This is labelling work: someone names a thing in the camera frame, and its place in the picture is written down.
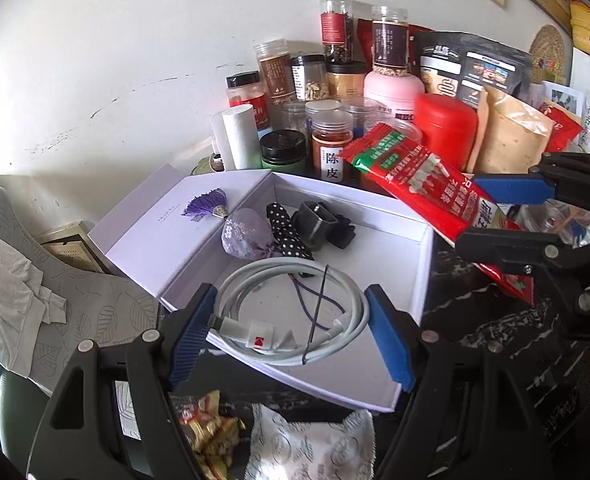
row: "small red jar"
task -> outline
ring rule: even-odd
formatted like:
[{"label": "small red jar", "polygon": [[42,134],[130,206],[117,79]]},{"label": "small red jar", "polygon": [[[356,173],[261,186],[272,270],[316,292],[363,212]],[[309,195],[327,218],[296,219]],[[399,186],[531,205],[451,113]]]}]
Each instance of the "small red jar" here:
[{"label": "small red jar", "polygon": [[477,113],[472,107],[453,97],[420,94],[414,124],[424,133],[426,148],[458,170],[465,167],[477,132]]}]

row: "white desiccant packet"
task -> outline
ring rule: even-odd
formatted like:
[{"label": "white desiccant packet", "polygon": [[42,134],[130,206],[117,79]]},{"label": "white desiccant packet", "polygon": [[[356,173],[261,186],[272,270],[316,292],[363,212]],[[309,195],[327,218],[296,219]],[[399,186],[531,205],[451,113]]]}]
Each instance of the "white desiccant packet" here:
[{"label": "white desiccant packet", "polygon": [[261,404],[252,406],[251,453],[244,480],[370,480],[375,430],[368,410],[341,423],[287,422]]}]

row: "white paper roll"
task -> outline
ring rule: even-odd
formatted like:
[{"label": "white paper roll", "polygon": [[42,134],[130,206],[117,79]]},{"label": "white paper roll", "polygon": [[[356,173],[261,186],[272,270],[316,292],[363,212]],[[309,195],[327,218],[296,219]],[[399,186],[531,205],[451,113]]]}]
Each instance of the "white paper roll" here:
[{"label": "white paper roll", "polygon": [[228,134],[228,144],[238,170],[259,170],[262,152],[251,104],[233,106],[221,114]]},{"label": "white paper roll", "polygon": [[230,151],[228,134],[226,133],[224,120],[221,116],[222,113],[223,111],[210,116],[210,126],[213,129],[213,134],[215,134],[215,142],[217,143],[217,149],[219,150],[216,153],[221,155],[225,171],[235,171],[235,161],[233,160],[233,153]]}]

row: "purple tassel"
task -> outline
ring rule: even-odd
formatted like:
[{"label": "purple tassel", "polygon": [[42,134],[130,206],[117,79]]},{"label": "purple tassel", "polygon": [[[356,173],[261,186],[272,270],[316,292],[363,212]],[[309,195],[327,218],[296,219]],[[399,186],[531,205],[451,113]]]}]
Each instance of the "purple tassel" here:
[{"label": "purple tassel", "polygon": [[184,209],[182,216],[187,216],[193,222],[199,222],[206,215],[214,215],[219,218],[228,217],[226,208],[226,193],[223,189],[214,189],[203,195],[196,196]]}]

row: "white cloth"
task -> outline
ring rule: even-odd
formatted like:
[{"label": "white cloth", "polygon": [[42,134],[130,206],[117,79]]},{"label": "white cloth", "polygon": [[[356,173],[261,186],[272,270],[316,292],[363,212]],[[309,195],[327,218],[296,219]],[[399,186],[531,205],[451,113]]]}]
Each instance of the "white cloth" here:
[{"label": "white cloth", "polygon": [[65,323],[66,300],[41,285],[43,272],[0,240],[0,364],[28,377],[42,322]]}]

